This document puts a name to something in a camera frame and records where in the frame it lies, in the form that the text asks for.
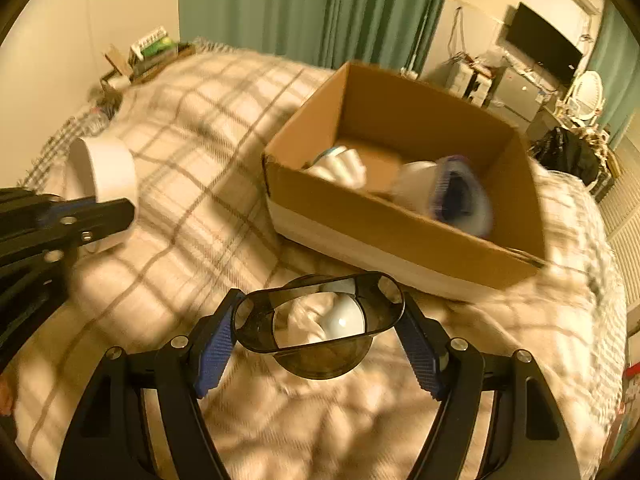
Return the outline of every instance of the black tv screen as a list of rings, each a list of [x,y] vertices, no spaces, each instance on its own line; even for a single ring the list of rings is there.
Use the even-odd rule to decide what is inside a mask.
[[[525,4],[518,6],[505,39],[532,57],[563,85],[571,84],[582,53]]]

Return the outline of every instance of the cardboard box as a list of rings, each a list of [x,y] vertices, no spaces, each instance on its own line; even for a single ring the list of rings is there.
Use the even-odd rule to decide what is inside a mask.
[[[303,171],[323,150],[356,148],[367,187],[352,190]],[[384,198],[401,164],[464,155],[494,208],[486,240]],[[347,63],[268,144],[263,156],[277,232],[406,285],[479,301],[544,265],[540,206],[521,135],[446,92]]]

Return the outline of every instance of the plaid blanket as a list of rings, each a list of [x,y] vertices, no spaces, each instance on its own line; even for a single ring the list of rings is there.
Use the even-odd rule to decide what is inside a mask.
[[[270,223],[260,153],[330,72],[253,52],[193,56],[127,92],[102,133],[133,154],[140,216],[130,241],[81,260],[70,299],[16,357],[18,443],[53,478],[76,404],[104,351],[158,348],[215,311],[231,287],[278,286],[310,272],[352,272],[280,238]],[[31,182],[62,192],[62,156]],[[414,292],[450,336],[478,349],[527,348],[558,400],[583,478],[596,471],[624,364],[622,280],[602,220],[575,178],[533,165],[550,263],[482,304]],[[146,394],[163,478],[175,477],[154,393]],[[478,471],[490,418],[482,396],[463,478]],[[394,331],[348,374],[307,381],[236,346],[200,407],[232,478],[403,479],[437,403],[422,391]]]

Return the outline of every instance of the white chair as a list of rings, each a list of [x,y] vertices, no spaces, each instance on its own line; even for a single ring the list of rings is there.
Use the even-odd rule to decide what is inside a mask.
[[[588,70],[577,77],[564,99],[564,113],[578,126],[592,126],[604,105],[600,74]]]

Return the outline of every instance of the white wall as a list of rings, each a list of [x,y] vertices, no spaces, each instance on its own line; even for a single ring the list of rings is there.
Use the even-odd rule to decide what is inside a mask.
[[[14,186],[41,146],[152,28],[179,38],[178,0],[30,0],[0,46],[0,187]]]
[[[602,10],[604,0],[589,1]],[[446,81],[446,62],[450,57],[447,43],[457,7],[462,6],[464,9],[466,49],[475,57],[494,46],[510,6],[516,8],[520,2],[535,10],[574,44],[587,31],[588,14],[574,0],[445,0],[421,77],[440,84]],[[594,38],[599,26],[598,13],[591,20],[590,34]]]

